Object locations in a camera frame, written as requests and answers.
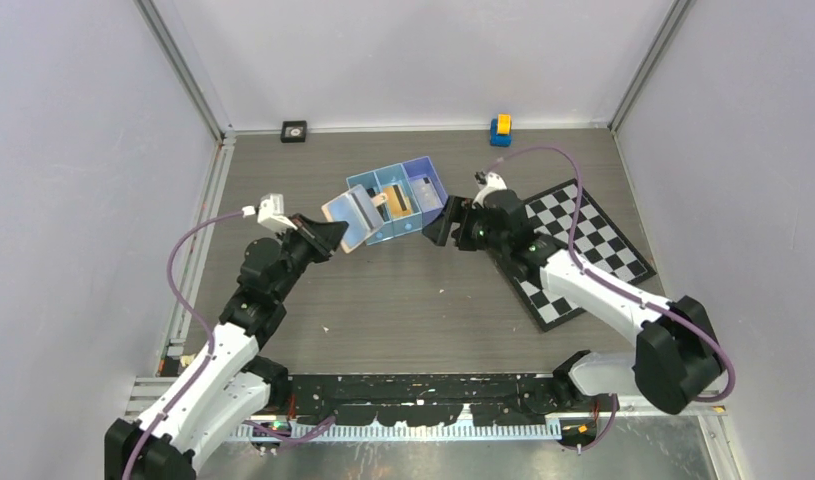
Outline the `beige leather card holder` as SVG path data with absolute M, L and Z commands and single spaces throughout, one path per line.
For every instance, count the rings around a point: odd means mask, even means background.
M 348 224 L 340 242 L 344 253 L 356 250 L 383 227 L 384 219 L 378 208 L 387 199 L 385 193 L 369 195 L 362 185 L 354 185 L 322 205 L 327 221 Z

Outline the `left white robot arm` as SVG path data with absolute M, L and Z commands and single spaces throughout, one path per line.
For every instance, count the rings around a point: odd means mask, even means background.
M 260 352 L 292 288 L 309 265 L 330 259 L 348 228 L 294 214 L 278 222 L 275 237 L 246 247 L 238 287 L 194 361 L 135 420 L 107 430 L 104 478 L 195 479 L 244 421 L 288 405 L 287 368 Z

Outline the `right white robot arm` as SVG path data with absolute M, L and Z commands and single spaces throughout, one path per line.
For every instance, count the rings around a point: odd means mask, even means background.
M 452 196 L 422 233 L 437 246 L 452 240 L 461 251 L 489 252 L 515 279 L 583 308 L 629 342 L 632 352 L 589 352 L 569 361 L 553 385 L 563 408 L 579 410 L 597 395 L 641 395 L 676 415 L 692 402 L 719 402 L 733 391 L 733 363 L 700 302 L 670 301 L 597 268 L 571 243 L 537 232 L 514 191 Z

